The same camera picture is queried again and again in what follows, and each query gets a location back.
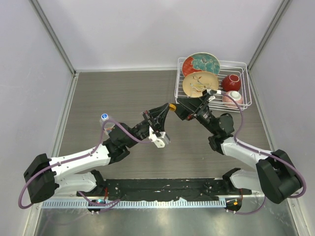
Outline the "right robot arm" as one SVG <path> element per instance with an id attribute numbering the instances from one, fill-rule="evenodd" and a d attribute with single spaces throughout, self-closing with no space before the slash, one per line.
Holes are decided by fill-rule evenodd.
<path id="1" fill-rule="evenodd" d="M 179 98 L 175 113 L 182 120 L 196 119 L 212 136 L 208 138 L 213 151 L 240 160 L 254 171 L 232 171 L 222 182 L 227 194 L 241 188 L 262 192 L 267 199 L 279 204 L 287 198 L 300 198 L 306 192 L 306 181 L 283 150 L 267 151 L 237 139 L 233 117 L 219 117 L 209 109 L 210 94 L 198 98 Z"/>

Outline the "clear plastic water bottle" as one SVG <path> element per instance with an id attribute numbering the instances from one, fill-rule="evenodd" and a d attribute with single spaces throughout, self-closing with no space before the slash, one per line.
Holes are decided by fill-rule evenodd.
<path id="1" fill-rule="evenodd" d="M 110 122 L 109 120 L 111 120 L 112 117 L 109 115 L 109 119 L 106 121 L 102 121 L 101 118 L 99 120 L 101 127 L 103 127 L 103 133 L 105 135 L 109 135 L 109 133 L 113 130 L 115 124 Z"/>

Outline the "orange bottle cap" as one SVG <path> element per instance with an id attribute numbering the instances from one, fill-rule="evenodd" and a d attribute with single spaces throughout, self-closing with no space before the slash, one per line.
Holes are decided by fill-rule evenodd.
<path id="1" fill-rule="evenodd" d="M 176 106 L 174 104 L 169 104 L 169 110 L 176 111 Z"/>

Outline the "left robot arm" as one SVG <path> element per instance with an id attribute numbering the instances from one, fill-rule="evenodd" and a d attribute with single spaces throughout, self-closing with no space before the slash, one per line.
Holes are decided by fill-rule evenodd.
<path id="1" fill-rule="evenodd" d="M 41 203 L 55 194 L 78 192 L 100 196 L 105 189 L 104 179 L 97 171 L 84 170 L 120 162 L 127 157 L 129 149 L 136 144 L 154 144 L 164 148 L 170 143 L 165 132 L 165 121 L 169 111 L 175 111 L 173 104 L 166 103 L 143 113 L 143 121 L 129 127 L 117 122 L 107 114 L 102 114 L 101 134 L 98 144 L 88 150 L 60 157 L 38 155 L 24 172 L 25 185 L 18 198 L 22 204 L 28 192 L 31 204 Z"/>

